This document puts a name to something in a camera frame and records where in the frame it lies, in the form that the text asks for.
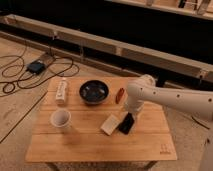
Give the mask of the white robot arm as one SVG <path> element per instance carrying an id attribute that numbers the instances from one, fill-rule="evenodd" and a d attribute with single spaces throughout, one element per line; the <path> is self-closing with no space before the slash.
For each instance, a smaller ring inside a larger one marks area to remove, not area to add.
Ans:
<path id="1" fill-rule="evenodd" d="M 213 171 L 213 92 L 188 89 L 161 88 L 155 79 L 142 75 L 128 82 L 125 109 L 138 114 L 145 101 L 189 113 L 211 123 L 199 171 Z"/>

